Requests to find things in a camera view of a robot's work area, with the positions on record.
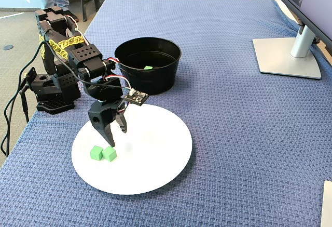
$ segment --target green cube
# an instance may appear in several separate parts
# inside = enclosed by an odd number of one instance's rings
[[[105,150],[102,151],[102,154],[103,157],[107,159],[109,162],[111,162],[116,158],[116,151],[111,146],[105,148]]]
[[[103,151],[103,148],[95,145],[90,151],[90,157],[92,159],[95,159],[96,161],[100,161],[101,158],[103,157],[102,151]]]

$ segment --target monitor stand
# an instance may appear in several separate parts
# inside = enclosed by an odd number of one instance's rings
[[[253,39],[260,72],[321,79],[320,68],[310,51],[314,38],[315,34],[305,26],[296,38]]]

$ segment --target table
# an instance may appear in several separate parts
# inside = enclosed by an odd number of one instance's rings
[[[86,32],[105,57],[143,36],[182,49],[174,87],[147,103],[187,124],[192,157],[150,193],[90,187],[71,162],[93,102],[82,94],[75,109],[36,112],[27,125],[0,170],[1,222],[320,226],[324,180],[332,179],[332,68],[313,47],[322,80],[260,74],[252,42],[297,28],[273,0],[106,0]]]

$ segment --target monitor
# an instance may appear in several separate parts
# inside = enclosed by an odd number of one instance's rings
[[[332,48],[332,0],[281,1],[305,27],[299,30],[296,38],[254,39],[260,71],[320,79],[319,66],[310,47],[317,35]]]

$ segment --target black bucket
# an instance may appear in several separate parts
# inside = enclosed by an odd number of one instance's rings
[[[157,95],[174,85],[181,50],[169,40],[142,37],[121,44],[115,50],[115,57],[133,88]]]

